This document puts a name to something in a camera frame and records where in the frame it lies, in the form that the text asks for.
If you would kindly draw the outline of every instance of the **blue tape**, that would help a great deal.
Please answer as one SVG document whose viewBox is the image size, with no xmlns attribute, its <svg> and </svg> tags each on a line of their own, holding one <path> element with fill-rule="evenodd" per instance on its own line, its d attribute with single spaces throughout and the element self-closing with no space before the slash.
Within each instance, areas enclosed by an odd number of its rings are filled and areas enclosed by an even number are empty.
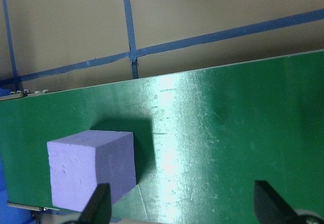
<svg viewBox="0 0 324 224">
<path fill-rule="evenodd" d="M 147 54 L 161 53 L 165 51 L 186 48 L 198 44 L 212 43 L 220 40 L 236 38 L 238 36 L 255 34 L 259 32 L 289 27 L 293 25 L 300 25 L 307 22 L 312 22 L 312 21 L 322 20 L 322 19 L 324 19 L 324 9 L 315 10 L 303 14 L 260 22 L 252 25 L 241 26 L 234 29 L 223 30 L 219 32 L 206 34 L 206 35 L 199 35 L 193 38 L 187 38 L 187 39 L 178 40 L 174 42 L 159 44 L 147 48 L 141 48 L 138 50 L 138 57 Z"/>
<path fill-rule="evenodd" d="M 120 53 L 120 54 L 116 54 L 116 55 L 112 55 L 112 56 L 108 56 L 108 57 L 104 57 L 104 58 L 96 58 L 96 59 L 92 59 L 89 61 L 75 63 L 75 64 L 71 64 L 71 65 L 67 65 L 67 66 L 63 66 L 63 67 L 59 67 L 59 68 L 53 68 L 53 69 L 49 69 L 49 70 L 45 70 L 45 71 L 41 71 L 41 72 L 31 73 L 31 74 L 27 74 L 24 76 L 19 76 L 18 81 L 19 82 L 30 81 L 30 80 L 34 80 L 34 79 L 37 79 L 40 77 L 53 76 L 56 74 L 66 73 L 66 72 L 76 70 L 76 69 L 90 68 L 90 67 L 94 67 L 94 66 L 104 65 L 104 64 L 108 64 L 108 63 L 117 61 L 122 58 L 126 58 L 126 57 L 128 57 L 128 55 L 129 55 L 129 52 L 125 52 L 125 53 Z M 14 83 L 14 78 L 0 81 L 0 86 L 9 85 L 12 83 Z"/>
<path fill-rule="evenodd" d="M 18 91 L 19 90 L 19 81 L 18 81 L 18 75 L 17 75 L 16 60 L 15 60 L 15 54 L 14 54 L 14 46 L 12 44 L 7 0 L 2 0 L 2 4 L 3 4 L 3 8 L 4 8 L 5 23 L 6 23 L 6 29 L 7 29 L 7 38 L 8 38 L 10 59 L 11 59 L 12 74 L 13 74 L 13 77 L 14 77 L 14 84 L 15 84 L 16 91 Z"/>
<path fill-rule="evenodd" d="M 132 72 L 133 72 L 133 77 L 136 77 L 137 73 L 137 57 L 145 56 L 147 54 L 154 54 L 154 53 L 160 53 L 160 52 L 165 52 L 165 51 L 170 51 L 170 50 L 175 50 L 175 49 L 180 49 L 180 48 L 186 48 L 189 46 L 193 45 L 199 45 L 199 44 L 205 44 L 205 43 L 211 43 L 211 42 L 216 42 L 220 40 L 225 40 L 225 39 L 230 39 L 230 38 L 235 38 L 238 36 L 244 36 L 244 35 L 249 35 L 249 34 L 254 34 L 254 33 L 259 33 L 263 31 L 269 31 L 273 29 L 279 29 L 279 28 L 284 28 L 284 27 L 289 27 L 293 25 L 300 25 L 312 21 L 317 21 L 317 20 L 323 20 L 324 19 L 324 9 L 320 10 L 315 10 L 307 13 L 302 13 L 298 15 L 293 15 L 293 16 L 288 16 L 280 19 L 275 19 L 275 20 L 270 20 L 270 21 L 265 21 L 261 23 L 256 23 L 252 25 L 247 25 L 247 26 L 241 26 L 238 28 L 234 29 L 229 29 L 229 30 L 224 30 L 224 31 L 219 31 L 215 33 L 210 33 L 206 35 L 200 35 L 196 36 L 193 38 L 187 38 L 183 40 L 178 40 L 170 43 L 164 43 L 156 46 L 151 46 L 147 48 L 141 48 L 137 51 L 137 56 L 134 54 L 134 47 L 131 49 L 133 52 L 133 55 L 130 56 L 130 53 L 121 53 L 105 58 L 100 58 L 100 59 L 94 59 L 90 61 L 85 61 L 77 64 L 72 64 L 60 68 L 55 68 L 55 69 L 50 69 L 42 72 L 37 72 L 37 73 L 32 73 L 28 74 L 25 76 L 20 76 L 18 77 L 18 81 L 28 81 L 28 80 L 33 80 L 37 79 L 39 77 L 43 76 L 51 76 L 54 74 L 60 74 L 60 73 L 65 73 L 74 69 L 81 69 L 81 68 L 87 68 L 87 67 L 92 67 L 92 66 L 97 66 L 101 64 L 106 64 L 110 63 L 113 61 L 116 61 L 121 58 L 125 58 L 127 56 L 132 57 Z M 4 85 L 9 85 L 13 84 L 15 82 L 15 78 L 11 79 L 6 79 L 0 81 L 0 86 Z"/>
<path fill-rule="evenodd" d="M 130 60 L 132 62 L 133 79 L 138 79 L 138 73 L 137 73 L 138 51 L 136 49 L 136 44 L 135 44 L 135 32 L 134 32 L 133 15 L 132 15 L 132 7 L 131 7 L 130 0 L 124 0 L 124 9 L 125 9 L 125 17 L 126 17 L 128 43 L 130 46 Z"/>
<path fill-rule="evenodd" d="M 133 74 L 133 79 L 138 79 L 137 59 L 134 62 L 132 62 L 132 74 Z"/>
</svg>

